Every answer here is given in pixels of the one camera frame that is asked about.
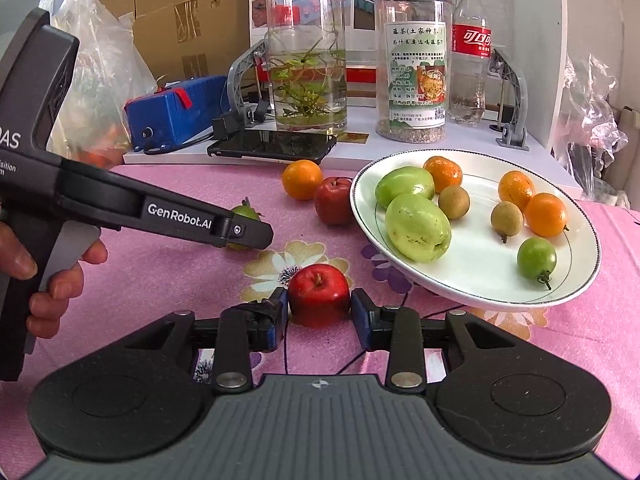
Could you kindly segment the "small green tomato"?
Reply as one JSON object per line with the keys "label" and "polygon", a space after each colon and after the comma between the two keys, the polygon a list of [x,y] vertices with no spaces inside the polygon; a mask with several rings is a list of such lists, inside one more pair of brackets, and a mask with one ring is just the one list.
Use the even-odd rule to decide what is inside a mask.
{"label": "small green tomato", "polygon": [[[262,214],[252,206],[252,204],[250,203],[250,199],[247,196],[243,198],[242,202],[239,205],[234,206],[231,211],[241,217],[253,220],[260,220],[260,217],[262,216]],[[232,243],[229,243],[227,247],[232,250],[239,250],[240,252],[244,252],[244,250],[250,250],[249,247]]]}

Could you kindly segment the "orange mandarin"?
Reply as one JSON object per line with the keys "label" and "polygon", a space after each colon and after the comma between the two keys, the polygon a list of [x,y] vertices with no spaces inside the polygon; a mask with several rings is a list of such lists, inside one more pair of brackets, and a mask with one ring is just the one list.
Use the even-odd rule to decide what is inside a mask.
{"label": "orange mandarin", "polygon": [[294,200],[312,200],[322,181],[320,166],[307,159],[288,164],[281,177],[284,192]]}
{"label": "orange mandarin", "polygon": [[529,201],[535,196],[533,181],[518,170],[510,170],[502,176],[498,184],[498,195],[503,202],[510,202],[524,212]]}
{"label": "orange mandarin", "polygon": [[431,174],[436,194],[448,186],[462,183],[462,169],[456,162],[446,157],[432,156],[424,162],[423,168]]}

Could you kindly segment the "red apple back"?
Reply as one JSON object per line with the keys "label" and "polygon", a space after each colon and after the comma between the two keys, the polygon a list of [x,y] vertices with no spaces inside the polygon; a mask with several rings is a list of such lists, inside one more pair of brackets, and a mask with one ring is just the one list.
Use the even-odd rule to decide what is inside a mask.
{"label": "red apple back", "polygon": [[314,196],[314,209],[327,226],[347,226],[352,222],[349,192],[350,177],[328,177],[322,181]]}

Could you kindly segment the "red apple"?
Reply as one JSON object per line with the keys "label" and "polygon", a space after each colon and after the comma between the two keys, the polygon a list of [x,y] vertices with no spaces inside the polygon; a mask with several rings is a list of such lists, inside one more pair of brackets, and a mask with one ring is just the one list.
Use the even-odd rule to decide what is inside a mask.
{"label": "red apple", "polygon": [[288,282],[288,304],[295,324],[322,328],[344,320],[350,289],[341,270],[326,263],[300,269]]}
{"label": "red apple", "polygon": [[327,226],[347,226],[352,222],[349,192],[350,177],[328,177],[322,181],[314,196],[314,209]]}

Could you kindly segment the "red apple front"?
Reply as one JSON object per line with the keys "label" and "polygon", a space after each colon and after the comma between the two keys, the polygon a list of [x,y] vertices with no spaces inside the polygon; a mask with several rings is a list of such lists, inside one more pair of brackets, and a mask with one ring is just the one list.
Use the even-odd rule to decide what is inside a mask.
{"label": "red apple front", "polygon": [[288,282],[288,304],[295,324],[322,328],[344,320],[350,289],[341,270],[326,263],[300,269]]}

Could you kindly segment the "green tomato with stem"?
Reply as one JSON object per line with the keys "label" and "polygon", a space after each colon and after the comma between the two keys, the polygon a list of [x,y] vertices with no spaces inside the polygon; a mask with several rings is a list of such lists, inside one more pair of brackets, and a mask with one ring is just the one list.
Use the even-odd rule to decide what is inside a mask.
{"label": "green tomato with stem", "polygon": [[550,278],[558,260],[556,260],[555,248],[548,240],[536,236],[524,240],[518,248],[516,262],[524,278],[551,289]]}

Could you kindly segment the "oblong green fruit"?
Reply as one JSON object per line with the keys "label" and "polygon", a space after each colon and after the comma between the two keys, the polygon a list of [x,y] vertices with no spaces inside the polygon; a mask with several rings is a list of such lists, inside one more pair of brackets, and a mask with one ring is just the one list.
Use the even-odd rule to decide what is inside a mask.
{"label": "oblong green fruit", "polygon": [[432,175],[422,167],[400,167],[382,177],[375,188],[376,202],[384,209],[401,194],[419,194],[431,200],[435,195]]}

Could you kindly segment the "big green fruit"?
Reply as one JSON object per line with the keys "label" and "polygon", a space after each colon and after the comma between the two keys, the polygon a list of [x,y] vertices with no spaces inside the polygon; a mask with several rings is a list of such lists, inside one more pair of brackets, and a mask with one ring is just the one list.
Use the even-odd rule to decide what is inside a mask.
{"label": "big green fruit", "polygon": [[422,194],[396,196],[386,208],[385,226],[398,252],[418,263],[439,259],[451,242],[446,214]]}

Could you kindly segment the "small brownish fruit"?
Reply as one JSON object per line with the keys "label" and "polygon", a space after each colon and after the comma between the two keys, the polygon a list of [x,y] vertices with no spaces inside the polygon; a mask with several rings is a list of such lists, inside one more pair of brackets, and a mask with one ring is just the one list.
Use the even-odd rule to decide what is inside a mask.
{"label": "small brownish fruit", "polygon": [[491,227],[500,236],[503,243],[509,237],[518,235],[523,229],[524,219],[520,208],[511,202],[500,202],[491,211]]}
{"label": "small brownish fruit", "polygon": [[470,196],[460,185],[449,185],[439,193],[438,206],[449,220],[458,220],[468,213]]}

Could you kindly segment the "orange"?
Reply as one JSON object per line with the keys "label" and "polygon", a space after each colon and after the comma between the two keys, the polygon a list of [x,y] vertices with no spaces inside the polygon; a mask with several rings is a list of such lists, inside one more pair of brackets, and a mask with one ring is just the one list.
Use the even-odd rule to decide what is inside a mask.
{"label": "orange", "polygon": [[556,237],[567,229],[567,212],[559,197],[550,193],[538,193],[527,204],[525,220],[535,234]]}

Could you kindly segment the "plastic bag with groceries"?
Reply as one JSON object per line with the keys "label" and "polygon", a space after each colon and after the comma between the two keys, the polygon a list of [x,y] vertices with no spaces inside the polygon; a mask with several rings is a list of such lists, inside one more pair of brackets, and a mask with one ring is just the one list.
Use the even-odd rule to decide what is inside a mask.
{"label": "plastic bag with groceries", "polygon": [[131,148],[125,105],[156,89],[134,45],[132,17],[115,18],[99,0],[40,0],[53,27],[79,40],[70,90],[47,149],[103,169]]}

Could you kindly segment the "black smartphone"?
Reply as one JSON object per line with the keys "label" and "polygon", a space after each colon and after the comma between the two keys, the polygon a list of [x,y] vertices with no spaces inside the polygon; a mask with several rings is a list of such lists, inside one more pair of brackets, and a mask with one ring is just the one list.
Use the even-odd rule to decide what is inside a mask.
{"label": "black smartphone", "polygon": [[320,165],[336,144],[335,136],[318,132],[244,130],[209,145],[210,157],[311,160]]}

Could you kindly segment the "white platform board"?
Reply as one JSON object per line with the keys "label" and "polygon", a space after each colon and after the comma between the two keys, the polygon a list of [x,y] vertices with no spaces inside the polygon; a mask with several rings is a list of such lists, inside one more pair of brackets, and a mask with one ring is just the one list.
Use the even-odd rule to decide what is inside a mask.
{"label": "white platform board", "polygon": [[[336,144],[322,160],[321,167],[326,170],[358,171],[372,160],[414,148],[412,144],[382,138],[374,131],[375,122],[376,111],[373,108],[349,107],[346,130],[350,133],[365,133],[368,140],[363,144]],[[432,143],[430,148],[465,150],[496,156],[540,174],[562,188],[570,197],[582,196],[582,188],[578,183],[536,139],[527,139],[529,150],[526,152],[503,148],[497,144],[496,137],[497,133],[489,128],[489,122],[482,122],[476,128],[449,124],[446,125],[446,136],[441,141]],[[246,157],[210,157],[207,154],[207,144],[201,143],[163,155],[148,156],[129,152],[124,156],[124,162],[128,165],[250,165],[253,161]]]}

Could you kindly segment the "white shelf unit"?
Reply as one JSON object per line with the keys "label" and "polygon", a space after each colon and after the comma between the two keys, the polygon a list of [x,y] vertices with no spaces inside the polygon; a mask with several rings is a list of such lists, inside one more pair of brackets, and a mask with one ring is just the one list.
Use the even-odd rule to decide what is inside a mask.
{"label": "white shelf unit", "polygon": [[587,172],[639,205],[639,0],[483,0],[522,71],[529,135],[587,191]]}

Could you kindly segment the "grey right bracket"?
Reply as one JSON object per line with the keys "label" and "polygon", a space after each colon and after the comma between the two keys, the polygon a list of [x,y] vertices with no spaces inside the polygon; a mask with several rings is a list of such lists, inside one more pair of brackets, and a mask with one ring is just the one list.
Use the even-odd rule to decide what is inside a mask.
{"label": "grey right bracket", "polygon": [[499,133],[496,142],[503,148],[528,151],[526,117],[527,84],[522,71],[499,48],[492,50],[488,77],[500,80],[497,121],[489,128]]}

